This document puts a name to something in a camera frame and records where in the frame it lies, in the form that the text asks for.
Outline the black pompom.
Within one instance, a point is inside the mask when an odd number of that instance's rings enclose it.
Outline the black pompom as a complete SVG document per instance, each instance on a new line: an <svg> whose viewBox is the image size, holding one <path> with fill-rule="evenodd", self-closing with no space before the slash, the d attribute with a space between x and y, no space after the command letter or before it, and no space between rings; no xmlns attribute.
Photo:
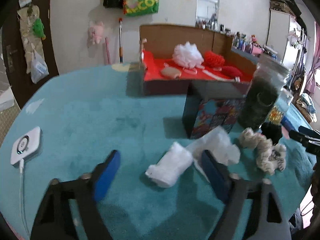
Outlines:
<svg viewBox="0 0 320 240"><path fill-rule="evenodd" d="M276 145L283 137L281 126L273 124L271 122L265 122L261 125L261 133L266 139L271 139L272 144Z"/></svg>

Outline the cream knitted scrunchie toy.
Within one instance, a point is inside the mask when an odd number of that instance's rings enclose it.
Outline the cream knitted scrunchie toy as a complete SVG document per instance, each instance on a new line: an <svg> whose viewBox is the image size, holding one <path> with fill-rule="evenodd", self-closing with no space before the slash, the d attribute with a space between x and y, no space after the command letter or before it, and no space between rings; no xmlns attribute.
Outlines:
<svg viewBox="0 0 320 240"><path fill-rule="evenodd" d="M286 146L278 143L273 145L271 139L246 128L238 137L243 148L257 151L256 164L262 171L274 175L276 170L283 172L286 168Z"/></svg>

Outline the white tissue packet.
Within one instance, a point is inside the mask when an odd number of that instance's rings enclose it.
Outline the white tissue packet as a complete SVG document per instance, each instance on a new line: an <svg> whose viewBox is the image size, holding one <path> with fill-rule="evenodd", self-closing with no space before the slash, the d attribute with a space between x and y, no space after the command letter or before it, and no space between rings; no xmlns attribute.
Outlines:
<svg viewBox="0 0 320 240"><path fill-rule="evenodd" d="M202 152L208 150L218 163L226 166L237 164L240 160L240 150L232 144L226 130L217 126L204 136L194 140L186 149L192 154L195 168L208 181L201 162Z"/></svg>

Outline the white cotton roll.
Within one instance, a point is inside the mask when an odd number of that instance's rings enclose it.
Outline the white cotton roll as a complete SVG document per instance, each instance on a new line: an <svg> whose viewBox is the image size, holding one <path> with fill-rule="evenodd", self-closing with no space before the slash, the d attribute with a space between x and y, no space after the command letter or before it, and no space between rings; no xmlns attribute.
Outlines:
<svg viewBox="0 0 320 240"><path fill-rule="evenodd" d="M145 175L161 188L173 187L178 178L193 163L193 155L178 142L155 165L150 165Z"/></svg>

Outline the dark red soft pouch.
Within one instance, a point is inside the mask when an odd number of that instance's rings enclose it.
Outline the dark red soft pouch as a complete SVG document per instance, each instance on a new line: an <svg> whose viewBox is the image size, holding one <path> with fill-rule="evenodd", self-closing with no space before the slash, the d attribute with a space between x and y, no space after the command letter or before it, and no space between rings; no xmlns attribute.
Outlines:
<svg viewBox="0 0 320 240"><path fill-rule="evenodd" d="M221 68L221 73L233 79L236 77L242 77L242 72L233 66L223 66Z"/></svg>

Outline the red foam net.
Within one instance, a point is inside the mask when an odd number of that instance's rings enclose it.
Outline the red foam net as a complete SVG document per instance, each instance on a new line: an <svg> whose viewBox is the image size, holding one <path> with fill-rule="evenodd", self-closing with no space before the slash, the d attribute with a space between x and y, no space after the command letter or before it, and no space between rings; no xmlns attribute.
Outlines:
<svg viewBox="0 0 320 240"><path fill-rule="evenodd" d="M210 68L221 68L225 64L225 59L223 56L208 50L204 53L204 64Z"/></svg>

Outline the white mesh bath pouf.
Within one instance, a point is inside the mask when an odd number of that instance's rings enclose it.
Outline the white mesh bath pouf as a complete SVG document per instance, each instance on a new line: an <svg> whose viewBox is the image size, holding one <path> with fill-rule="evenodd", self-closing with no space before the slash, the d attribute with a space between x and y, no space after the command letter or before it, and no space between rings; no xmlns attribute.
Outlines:
<svg viewBox="0 0 320 240"><path fill-rule="evenodd" d="M176 64L187 69L200 67L204 62L196 44L191 44L190 42L178 44L174 48L172 59Z"/></svg>

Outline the small jar with capsules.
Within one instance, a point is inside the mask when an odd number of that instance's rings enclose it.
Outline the small jar with capsules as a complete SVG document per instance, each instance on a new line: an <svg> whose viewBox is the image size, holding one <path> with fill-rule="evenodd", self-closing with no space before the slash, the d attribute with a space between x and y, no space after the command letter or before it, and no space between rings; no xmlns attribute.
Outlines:
<svg viewBox="0 0 320 240"><path fill-rule="evenodd" d="M292 100L293 95L290 93L290 91L283 88L277 101L274 103L274 106L270 110L266 121L271 122L275 125L280 125L284 115L291 105Z"/></svg>

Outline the pink curtain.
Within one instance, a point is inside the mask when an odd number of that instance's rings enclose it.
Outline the pink curtain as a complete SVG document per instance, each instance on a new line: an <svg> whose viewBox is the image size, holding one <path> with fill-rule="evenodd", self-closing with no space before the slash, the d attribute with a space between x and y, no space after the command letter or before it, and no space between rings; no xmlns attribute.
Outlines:
<svg viewBox="0 0 320 240"><path fill-rule="evenodd" d="M319 24L315 23L315 47L313 61L306 82L305 92L313 95L316 88L316 72L319 70Z"/></svg>

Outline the large jar with metal lid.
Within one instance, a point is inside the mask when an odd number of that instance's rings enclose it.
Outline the large jar with metal lid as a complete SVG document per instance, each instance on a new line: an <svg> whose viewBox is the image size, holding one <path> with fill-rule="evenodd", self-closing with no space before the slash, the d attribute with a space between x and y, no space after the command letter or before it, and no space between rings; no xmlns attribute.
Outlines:
<svg viewBox="0 0 320 240"><path fill-rule="evenodd" d="M290 69L267 55L261 55L253 74L238 123L256 131L266 120L287 83Z"/></svg>

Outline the white power bank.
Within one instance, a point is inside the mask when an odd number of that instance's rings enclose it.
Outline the white power bank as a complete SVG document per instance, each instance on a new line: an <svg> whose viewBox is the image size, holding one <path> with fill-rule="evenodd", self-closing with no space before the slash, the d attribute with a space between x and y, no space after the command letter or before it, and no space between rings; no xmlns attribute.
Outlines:
<svg viewBox="0 0 320 240"><path fill-rule="evenodd" d="M12 146L10 156L11 165L15 166L21 160L26 160L34 155L40 147L40 141L41 129L39 126L18 138Z"/></svg>

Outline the grey cloth covered side table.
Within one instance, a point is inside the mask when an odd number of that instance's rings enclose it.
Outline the grey cloth covered side table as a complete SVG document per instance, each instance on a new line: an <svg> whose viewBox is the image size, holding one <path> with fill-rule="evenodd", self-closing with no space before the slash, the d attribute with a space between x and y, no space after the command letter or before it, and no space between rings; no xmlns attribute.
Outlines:
<svg viewBox="0 0 320 240"><path fill-rule="evenodd" d="M236 48L231 48L231 51L234 52L234 53L237 53L239 54L240 56L248 59L249 61L251 61L253 64L257 64L258 61L259 61L259 57L258 56L254 56L253 54L250 54L250 53L247 53L245 51L242 51L242 50L238 50Z"/></svg>

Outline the white refrigerator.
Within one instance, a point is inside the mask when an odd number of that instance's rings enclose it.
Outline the white refrigerator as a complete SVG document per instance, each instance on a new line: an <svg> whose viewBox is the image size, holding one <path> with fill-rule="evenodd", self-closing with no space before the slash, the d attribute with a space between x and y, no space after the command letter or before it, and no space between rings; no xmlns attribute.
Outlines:
<svg viewBox="0 0 320 240"><path fill-rule="evenodd" d="M284 58L290 22L290 14L281 11L270 10L270 23L266 45L277 52L278 61L282 61Z"/></svg>

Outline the black beauty cream box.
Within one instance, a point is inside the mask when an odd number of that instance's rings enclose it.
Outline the black beauty cream box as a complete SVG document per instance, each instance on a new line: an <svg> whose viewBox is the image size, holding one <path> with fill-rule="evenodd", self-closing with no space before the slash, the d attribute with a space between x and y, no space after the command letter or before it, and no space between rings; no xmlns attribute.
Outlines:
<svg viewBox="0 0 320 240"><path fill-rule="evenodd" d="M244 105L249 83L196 80L190 83L182 116L189 139L198 139L217 126L230 132Z"/></svg>

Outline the plastic bag on door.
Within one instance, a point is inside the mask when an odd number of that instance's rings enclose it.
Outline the plastic bag on door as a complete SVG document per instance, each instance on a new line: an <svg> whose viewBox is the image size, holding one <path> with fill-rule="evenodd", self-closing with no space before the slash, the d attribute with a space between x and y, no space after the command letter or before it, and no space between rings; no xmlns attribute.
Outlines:
<svg viewBox="0 0 320 240"><path fill-rule="evenodd" d="M44 59L37 51L33 51L33 57L31 60L30 76L34 84L37 84L40 80L49 75L48 67Z"/></svg>

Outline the cardboard box with red lining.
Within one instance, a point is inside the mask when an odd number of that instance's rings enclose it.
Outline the cardboard box with red lining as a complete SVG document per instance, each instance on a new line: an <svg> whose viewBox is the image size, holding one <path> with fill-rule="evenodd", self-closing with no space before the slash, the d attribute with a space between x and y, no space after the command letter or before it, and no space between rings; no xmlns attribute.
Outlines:
<svg viewBox="0 0 320 240"><path fill-rule="evenodd" d="M245 92L256 70L248 54L219 32L173 24L139 28L145 95L185 94L192 81L231 83Z"/></svg>

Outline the beige round powder puff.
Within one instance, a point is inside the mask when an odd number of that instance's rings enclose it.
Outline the beige round powder puff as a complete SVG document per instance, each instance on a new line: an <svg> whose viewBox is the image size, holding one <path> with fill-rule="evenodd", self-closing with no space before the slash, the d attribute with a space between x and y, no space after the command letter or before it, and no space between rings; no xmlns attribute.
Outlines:
<svg viewBox="0 0 320 240"><path fill-rule="evenodd" d="M177 68L174 67L164 67L161 71L160 71L161 75L164 77L167 77L169 79L179 79L182 75L181 71Z"/></svg>

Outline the beige hanging door organizer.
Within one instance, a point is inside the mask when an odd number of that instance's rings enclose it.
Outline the beige hanging door organizer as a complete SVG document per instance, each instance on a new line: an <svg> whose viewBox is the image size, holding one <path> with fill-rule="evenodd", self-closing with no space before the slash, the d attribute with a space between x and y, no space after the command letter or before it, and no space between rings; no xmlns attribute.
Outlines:
<svg viewBox="0 0 320 240"><path fill-rule="evenodd" d="M26 74L31 72L33 52L36 51L44 59L42 39L35 35L33 25L40 18L40 9L36 5L30 5L17 11L20 23L20 34L27 63Z"/></svg>

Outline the green plush on door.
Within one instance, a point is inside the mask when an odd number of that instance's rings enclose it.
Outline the green plush on door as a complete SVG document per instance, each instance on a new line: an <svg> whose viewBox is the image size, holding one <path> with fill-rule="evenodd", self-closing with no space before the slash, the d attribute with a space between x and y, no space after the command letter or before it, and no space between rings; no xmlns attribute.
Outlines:
<svg viewBox="0 0 320 240"><path fill-rule="evenodd" d="M33 33L42 40L46 39L46 35L44 34L44 25L40 18L37 18L33 23Z"/></svg>

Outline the pale pink bunny plush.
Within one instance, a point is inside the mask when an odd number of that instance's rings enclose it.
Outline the pale pink bunny plush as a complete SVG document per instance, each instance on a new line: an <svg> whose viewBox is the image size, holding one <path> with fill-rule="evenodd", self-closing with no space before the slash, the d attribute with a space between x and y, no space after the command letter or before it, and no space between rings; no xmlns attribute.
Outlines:
<svg viewBox="0 0 320 240"><path fill-rule="evenodd" d="M92 45L99 44L104 35L103 22L90 22L88 29L89 40Z"/></svg>

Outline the wall mirror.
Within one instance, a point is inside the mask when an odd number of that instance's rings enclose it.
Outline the wall mirror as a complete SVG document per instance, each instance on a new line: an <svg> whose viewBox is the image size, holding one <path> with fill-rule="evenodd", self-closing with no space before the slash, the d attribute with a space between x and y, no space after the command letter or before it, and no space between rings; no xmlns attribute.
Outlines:
<svg viewBox="0 0 320 240"><path fill-rule="evenodd" d="M197 0L195 25L201 29L218 29L220 0Z"/></svg>

